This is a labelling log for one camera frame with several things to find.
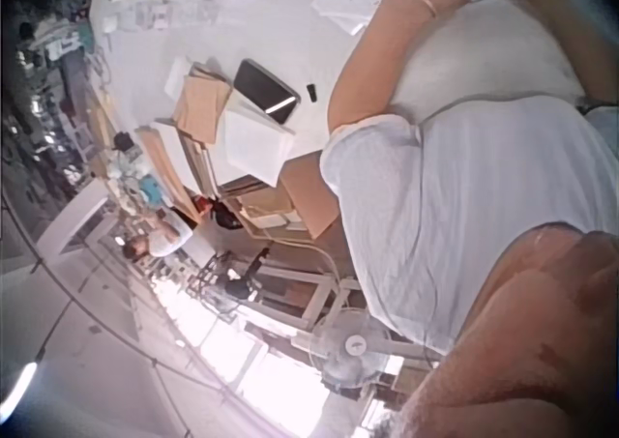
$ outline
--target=person sitting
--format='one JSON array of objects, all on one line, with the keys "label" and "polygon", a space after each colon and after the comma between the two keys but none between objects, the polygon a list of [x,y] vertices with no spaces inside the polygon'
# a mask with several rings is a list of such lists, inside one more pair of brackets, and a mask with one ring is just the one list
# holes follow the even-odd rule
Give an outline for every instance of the person sitting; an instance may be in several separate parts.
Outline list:
[{"label": "person sitting", "polygon": [[145,219],[153,230],[130,238],[123,246],[123,255],[132,262],[147,254],[154,257],[171,254],[187,242],[197,227],[197,222],[174,207],[148,213]]},{"label": "person sitting", "polygon": [[[411,49],[469,1],[382,0],[331,97],[321,169],[369,312],[445,356],[381,432],[616,437],[617,108],[598,126],[549,95],[413,124],[390,106]],[[593,69],[605,49],[570,17],[557,37],[588,97],[616,102],[616,61]]]}]

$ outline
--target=desk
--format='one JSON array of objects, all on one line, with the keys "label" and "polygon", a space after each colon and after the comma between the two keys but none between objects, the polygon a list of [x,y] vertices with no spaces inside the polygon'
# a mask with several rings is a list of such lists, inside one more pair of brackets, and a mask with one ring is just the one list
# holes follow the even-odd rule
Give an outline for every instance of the desk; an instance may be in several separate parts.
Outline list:
[{"label": "desk", "polygon": [[[359,36],[351,37],[319,16],[312,0],[219,0],[216,25],[118,31],[109,37],[110,50],[103,19],[136,1],[143,0],[93,0],[90,12],[110,67],[108,92],[121,129],[131,131],[171,116],[175,102],[163,87],[176,57],[208,63],[228,78],[243,59],[251,58],[302,98],[287,124],[296,133],[290,158],[325,146],[328,101]],[[395,96],[399,110],[413,120],[423,121],[464,99],[546,93],[573,102],[583,94],[554,39],[513,0],[468,5],[436,27],[416,50]],[[306,90],[310,83],[316,85],[316,103]]]}]

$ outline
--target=bright window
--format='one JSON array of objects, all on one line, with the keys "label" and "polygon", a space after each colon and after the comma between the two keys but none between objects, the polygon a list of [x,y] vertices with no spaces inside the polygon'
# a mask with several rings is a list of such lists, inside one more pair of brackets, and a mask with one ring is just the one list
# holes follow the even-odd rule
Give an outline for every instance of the bright window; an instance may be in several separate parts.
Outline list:
[{"label": "bright window", "polygon": [[213,327],[217,316],[170,280],[159,281],[156,293],[188,342],[198,346]]},{"label": "bright window", "polygon": [[313,368],[269,353],[246,377],[241,394],[273,422],[305,438],[320,420],[329,390]]},{"label": "bright window", "polygon": [[218,320],[202,344],[200,353],[215,372],[230,383],[243,368],[255,343],[245,332]]}]

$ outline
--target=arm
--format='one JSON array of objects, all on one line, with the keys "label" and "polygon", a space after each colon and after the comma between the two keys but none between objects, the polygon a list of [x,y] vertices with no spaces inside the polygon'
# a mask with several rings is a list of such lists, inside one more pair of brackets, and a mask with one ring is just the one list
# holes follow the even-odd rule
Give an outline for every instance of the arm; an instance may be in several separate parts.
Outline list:
[{"label": "arm", "polygon": [[618,270],[616,240],[589,234],[513,277],[401,419],[429,437],[617,436]]},{"label": "arm", "polygon": [[[439,13],[470,0],[429,0]],[[383,0],[346,63],[329,104],[329,130],[384,113],[398,85],[409,47],[432,21],[420,0]]]}]

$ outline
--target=blue object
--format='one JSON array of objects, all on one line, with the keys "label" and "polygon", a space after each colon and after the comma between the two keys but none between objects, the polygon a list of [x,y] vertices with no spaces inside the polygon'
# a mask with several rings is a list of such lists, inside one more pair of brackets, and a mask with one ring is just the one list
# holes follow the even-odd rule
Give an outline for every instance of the blue object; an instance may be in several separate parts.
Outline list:
[{"label": "blue object", "polygon": [[139,189],[144,192],[151,206],[157,207],[163,204],[162,189],[152,175],[147,174],[139,180]]}]

